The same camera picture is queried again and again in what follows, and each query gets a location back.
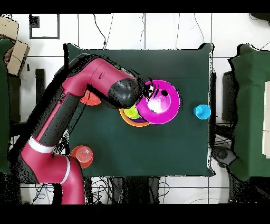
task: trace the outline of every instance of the red robot arm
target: red robot arm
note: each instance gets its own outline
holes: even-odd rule
[[[61,74],[64,66],[56,73]],[[69,73],[21,151],[39,183],[60,183],[62,204],[84,204],[80,165],[71,156],[53,155],[88,85],[116,108],[133,106],[147,88],[140,79],[97,55],[81,54],[69,63]]]

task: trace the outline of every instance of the cable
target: cable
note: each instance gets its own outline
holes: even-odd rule
[[[102,198],[102,196],[100,195],[100,193],[101,193],[102,191],[105,191],[105,193],[106,193],[107,196],[108,196],[108,198],[107,198],[107,204],[109,204],[109,199],[110,199],[112,202],[114,201],[114,199],[110,196],[110,193],[113,195],[113,191],[111,190],[111,187],[110,187],[110,185],[109,185],[109,178],[107,178],[107,182],[106,182],[105,180],[101,179],[101,177],[99,177],[99,178],[100,178],[100,180],[95,181],[95,182],[92,183],[91,185],[94,185],[94,184],[97,185],[98,182],[102,181],[102,182],[105,184],[105,186],[101,184],[101,185],[99,186],[99,188],[98,188],[98,191],[92,193],[92,194],[93,194],[93,197],[96,199],[93,203],[101,203],[101,202],[100,202],[100,199]]]
[[[111,28],[112,28],[112,21],[111,21],[111,26],[110,26],[109,35],[108,35],[108,38],[107,38],[107,43],[106,43],[106,46],[105,46],[104,49],[106,49],[106,47],[107,47],[107,44],[108,44],[108,41],[109,41],[109,37],[110,37],[110,33],[111,33]]]
[[[179,22],[180,22],[180,14],[179,14],[179,17],[178,17],[178,28],[177,28],[177,37],[176,37],[176,49],[177,49],[177,44],[178,44],[178,32],[179,32]]]
[[[13,54],[11,54],[11,53],[9,53],[9,52],[7,52],[10,56],[13,56],[14,58],[16,58],[20,63],[22,63],[22,61],[19,59],[19,58],[17,58],[16,56],[14,56]]]
[[[268,44],[270,43],[270,41],[266,44],[266,45],[264,45],[260,50],[262,50],[265,46],[267,46]]]
[[[98,28],[98,30],[99,30],[99,32],[100,32],[100,34],[104,37],[104,42],[103,42],[103,49],[105,49],[105,45],[106,45],[106,38],[105,38],[105,36],[103,35],[103,33],[100,31],[100,29],[99,29],[99,27],[98,27],[98,25],[97,25],[97,22],[96,22],[96,20],[95,20],[95,25],[96,25],[96,27]]]
[[[249,14],[249,17],[250,17],[252,20],[255,20],[255,19],[253,19],[253,18],[251,17],[251,14]],[[256,20],[258,20],[258,19],[256,19]]]
[[[199,29],[200,29],[200,26],[199,26],[199,24],[198,24],[198,22],[197,22],[197,20],[196,20],[196,17],[195,17],[195,13],[194,13],[194,18],[195,18],[195,21],[196,21],[196,23],[197,23]],[[201,35],[202,35],[202,40],[205,42],[205,37],[204,37],[203,32],[201,31],[201,29],[200,29],[200,32],[201,32]]]
[[[196,201],[200,201],[200,200],[226,200],[226,201],[233,201],[233,202],[237,202],[237,203],[244,203],[242,201],[234,201],[234,200],[230,200],[230,199],[225,199],[225,198],[201,198],[201,199],[197,199],[197,200],[194,200],[193,202],[189,203],[189,204],[192,204]]]
[[[37,198],[39,198],[39,199],[44,199],[44,198],[46,197],[45,194],[41,193],[41,190],[43,189],[44,186],[45,186],[45,184],[42,184],[40,190],[38,190],[39,187],[37,188],[37,187],[36,187],[36,184],[35,184],[35,188],[36,188],[36,197],[33,199],[32,204],[34,204],[34,202],[36,201]]]
[[[166,182],[160,182],[159,184],[166,184],[168,186],[168,192],[165,193],[165,187],[164,187],[164,194],[159,195],[158,197],[164,197],[166,194],[170,192],[170,186]]]
[[[143,34],[144,28],[145,28],[145,24],[144,24],[144,21],[143,21],[143,17],[144,17],[144,13],[142,14],[143,31],[141,32],[141,39],[142,39],[142,34]]]

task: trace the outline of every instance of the black cable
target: black cable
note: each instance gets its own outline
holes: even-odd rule
[[[179,22],[180,22],[180,14],[179,14],[179,17],[178,17],[178,28],[177,28],[177,37],[176,37],[176,49],[177,49],[177,43],[178,43]]]
[[[144,24],[144,21],[143,21],[143,17],[144,17],[144,13],[142,14],[143,31],[141,32],[141,39],[142,39],[142,34],[143,34],[144,28],[145,28],[145,24]]]
[[[35,184],[35,188],[36,188],[36,197],[33,199],[32,204],[34,204],[34,202],[36,201],[37,198],[39,198],[39,199],[44,199],[44,198],[46,197],[45,194],[41,193],[41,190],[43,189],[44,186],[45,186],[45,184],[42,184],[40,190],[38,190],[39,187],[37,188],[37,187],[36,187],[36,184]]]
[[[111,26],[110,26],[109,35],[108,35],[108,38],[107,38],[107,43],[106,43],[106,46],[105,46],[104,49],[106,49],[106,47],[107,47],[107,44],[108,44],[108,41],[109,41],[109,37],[110,37],[110,33],[111,33],[111,28],[112,28],[112,21],[111,21]]]
[[[100,178],[100,180],[95,181],[95,182],[92,183],[91,185],[94,185],[94,184],[96,184],[96,183],[102,181],[102,182],[105,184],[105,186],[103,186],[103,185],[101,184],[101,185],[99,186],[98,191],[93,192],[93,195],[98,197],[98,198],[95,197],[96,201],[95,201],[94,203],[99,203],[99,202],[100,202],[100,199],[102,198],[102,196],[100,195],[100,193],[101,193],[102,191],[105,191],[106,194],[107,194],[107,196],[108,196],[107,204],[109,203],[109,199],[113,202],[114,199],[110,196],[110,192],[113,194],[113,191],[111,190],[111,187],[110,187],[110,185],[109,185],[109,178],[107,178],[107,182],[106,182],[105,180],[101,179],[101,177],[99,177],[99,178]]]
[[[195,18],[195,21],[196,21],[196,23],[197,23],[199,29],[200,29],[200,26],[199,26],[199,24],[198,24],[198,22],[197,22],[197,20],[196,20],[196,17],[195,17],[195,13],[194,13],[194,18]],[[202,40],[205,42],[205,37],[204,37],[203,32],[201,31],[201,29],[200,29],[200,32],[201,32],[201,35],[202,35]]]
[[[14,55],[12,55],[11,53],[9,53],[9,52],[7,52],[10,56],[13,56],[14,58],[16,58],[20,63],[22,63],[22,61],[19,59],[19,58],[17,58],[16,56],[14,56]]]
[[[270,41],[266,44],[266,45],[264,45],[260,50],[262,50],[265,46],[267,46],[268,44],[270,43]]]
[[[253,18],[251,17],[251,14],[249,14],[249,17],[250,17],[252,20],[255,20],[255,19],[253,19]],[[258,20],[258,19],[256,19],[256,20]]]
[[[166,194],[168,194],[169,193],[169,191],[170,191],[170,186],[166,183],[166,182],[160,182],[159,184],[166,184],[168,187],[168,192],[166,192],[165,193],[165,187],[164,187],[164,194],[162,194],[162,195],[159,195],[158,197],[164,197]]]
[[[48,195],[48,190],[47,190],[47,187],[45,187],[45,192],[46,192],[46,195],[47,195],[47,197],[48,197],[49,204],[51,204],[51,202],[50,202],[50,198],[49,198],[49,195]]]
[[[96,25],[96,27],[98,28],[98,30],[99,30],[99,32],[100,32],[100,34],[104,37],[104,42],[103,42],[103,49],[105,49],[105,45],[106,45],[106,38],[105,38],[105,36],[103,35],[103,33],[100,31],[100,29],[99,29],[99,27],[98,27],[98,25],[97,25],[97,22],[96,22],[96,20],[95,20],[95,25]]]

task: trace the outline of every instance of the floor tile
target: floor tile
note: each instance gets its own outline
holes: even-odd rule
[[[159,190],[159,195],[164,195],[164,189]],[[207,188],[170,188],[169,193],[160,196],[160,204],[191,204],[207,200]]]
[[[213,158],[211,160],[211,168],[215,171],[215,175],[209,178],[209,187],[226,188],[229,187],[229,176],[225,168],[221,168],[218,162]]]
[[[252,20],[249,13],[213,13],[214,57],[234,57],[237,47],[243,43],[252,44],[260,49],[270,41],[269,37],[268,22]],[[264,47],[263,50],[270,50],[270,45]]]
[[[162,176],[160,182],[164,182],[165,177]],[[205,176],[168,176],[166,183],[170,187],[200,187],[204,188],[208,185],[208,177]]]
[[[209,204],[228,203],[229,189],[209,188]]]
[[[63,64],[64,58],[26,58],[25,66],[21,73],[22,82],[20,114],[22,122],[28,119],[36,105],[35,70],[40,68],[45,69],[45,85],[47,87],[53,80],[55,73]]]
[[[47,184],[44,188],[41,188],[41,186],[42,184],[21,184],[22,201],[32,204],[38,192],[41,191],[34,204],[51,204],[53,200],[52,185]]]
[[[216,116],[222,116],[223,84],[222,79],[225,72],[231,71],[230,64],[226,58],[213,58],[213,69],[217,74],[216,81]]]
[[[19,22],[17,39],[29,45],[29,56],[64,56],[63,44],[78,44],[78,15],[77,14],[60,14],[60,39],[31,39],[29,37],[29,15],[13,14],[13,20]],[[42,27],[46,20],[46,15],[40,14],[41,33],[47,33],[47,25]]]
[[[146,49],[197,49],[210,37],[210,13],[146,14]]]
[[[106,41],[110,33],[106,49],[140,49],[141,33],[144,30],[142,15],[143,13],[114,13],[112,20],[112,14],[96,14],[97,25]],[[79,47],[102,49],[103,42],[104,37],[94,22],[94,15],[79,14]]]

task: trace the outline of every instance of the table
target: table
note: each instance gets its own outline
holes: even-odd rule
[[[108,56],[135,70],[147,81],[172,83],[183,98],[182,110],[169,123],[133,127],[118,110],[104,104],[86,106],[70,132],[70,149],[92,148],[94,160],[83,169],[87,176],[210,176],[207,167],[208,123],[192,110],[208,104],[212,45],[200,50],[82,50],[68,44],[69,61],[81,53]],[[71,120],[82,112],[81,103]]]
[[[6,65],[3,61],[4,55],[8,49],[13,46],[9,39],[0,39],[0,172],[9,172],[9,162],[7,160],[7,151],[9,147],[9,95]]]
[[[262,154],[264,89],[265,82],[270,81],[270,53],[257,51],[248,44],[239,46],[238,52],[231,60],[239,84],[233,146],[238,158],[228,168],[246,181],[252,176],[270,176],[270,160]]]

